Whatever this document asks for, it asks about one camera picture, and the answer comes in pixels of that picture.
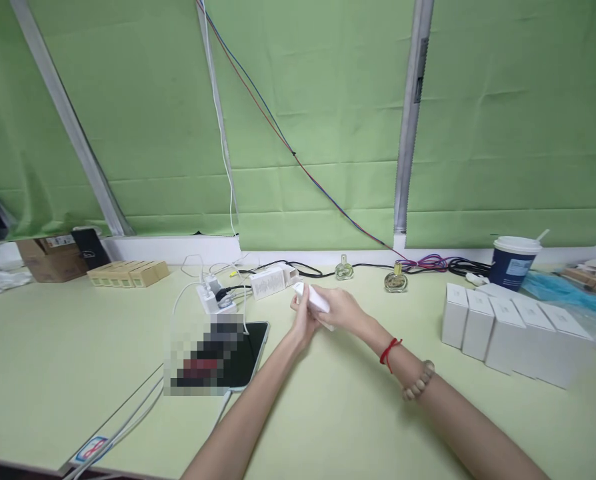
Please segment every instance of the perfume bottle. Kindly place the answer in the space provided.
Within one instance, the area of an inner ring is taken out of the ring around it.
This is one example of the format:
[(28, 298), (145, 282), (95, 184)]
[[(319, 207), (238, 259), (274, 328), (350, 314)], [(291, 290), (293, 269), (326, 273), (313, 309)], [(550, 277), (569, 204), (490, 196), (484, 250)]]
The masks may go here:
[(396, 262), (393, 266), (393, 272), (389, 272), (385, 277), (385, 290), (389, 293), (401, 293), (407, 288), (407, 277), (403, 273), (403, 266)]
[(336, 280), (349, 280), (353, 277), (353, 267), (347, 263), (347, 256), (342, 254), (340, 263), (336, 265)]

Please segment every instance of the desk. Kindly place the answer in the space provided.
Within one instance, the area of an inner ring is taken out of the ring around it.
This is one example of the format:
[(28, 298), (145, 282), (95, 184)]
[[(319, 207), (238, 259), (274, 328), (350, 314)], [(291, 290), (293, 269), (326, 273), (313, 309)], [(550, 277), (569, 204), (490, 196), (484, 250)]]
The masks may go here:
[[(388, 294), (385, 272), (359, 267), (355, 278), (318, 280), (342, 286), (360, 305), (511, 436), (554, 479), (596, 478), (596, 355), (568, 391), (514, 374), (504, 375), (440, 342), (447, 282), (455, 275), (409, 277), (408, 293)], [(172, 283), (189, 279), (175, 273)], [(271, 324), (263, 362), (289, 329), (288, 289), (247, 302), (250, 321)], [(181, 300), (177, 321), (198, 315), (193, 291)], [(162, 326), (168, 310), (158, 315)], [(145, 396), (154, 375), (99, 430), (112, 434)], [(207, 438), (221, 404), (215, 397), (162, 397), (144, 421), (95, 469), (136, 477), (177, 479)], [(321, 329), (309, 354), (282, 388), (247, 470), (248, 479), (469, 478), (415, 404), (405, 403), (386, 367), (358, 340)]]
[(0, 294), (0, 463), (65, 470), (162, 363), (175, 284), (118, 290), (84, 277)]

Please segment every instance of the paper cup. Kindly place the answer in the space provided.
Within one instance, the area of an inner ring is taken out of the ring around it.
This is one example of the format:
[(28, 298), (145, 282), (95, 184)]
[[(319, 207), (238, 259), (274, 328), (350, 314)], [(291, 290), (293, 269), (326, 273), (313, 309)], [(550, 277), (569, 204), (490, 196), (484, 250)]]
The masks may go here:
[(498, 237), (493, 242), (489, 281), (509, 290), (520, 290), (540, 250), (542, 246), (535, 239)]

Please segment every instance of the green curtain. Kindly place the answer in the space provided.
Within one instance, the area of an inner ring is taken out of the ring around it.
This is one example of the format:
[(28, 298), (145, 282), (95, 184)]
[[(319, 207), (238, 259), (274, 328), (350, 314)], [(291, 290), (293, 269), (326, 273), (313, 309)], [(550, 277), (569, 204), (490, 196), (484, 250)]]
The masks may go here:
[(596, 1), (436, 0), (408, 247), (596, 244)]
[[(67, 94), (138, 235), (232, 235), (193, 0), (31, 0)], [(235, 210), (234, 223), (237, 228)]]
[(9, 239), (105, 227), (8, 1), (0, 1), (0, 202)]
[[(250, 0), (207, 6), (305, 167), (356, 222), (390, 244), (413, 3)], [(241, 247), (376, 248), (297, 166), (218, 42), (212, 39), (212, 45)]]

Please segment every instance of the white cup lid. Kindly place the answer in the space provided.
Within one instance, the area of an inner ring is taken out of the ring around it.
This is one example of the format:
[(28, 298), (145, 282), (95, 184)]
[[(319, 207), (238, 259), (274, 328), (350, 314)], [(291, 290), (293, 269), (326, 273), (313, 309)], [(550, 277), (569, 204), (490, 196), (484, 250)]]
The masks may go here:
[(494, 240), (493, 246), (498, 250), (520, 255), (536, 255), (542, 250), (538, 240), (524, 237), (498, 237)]

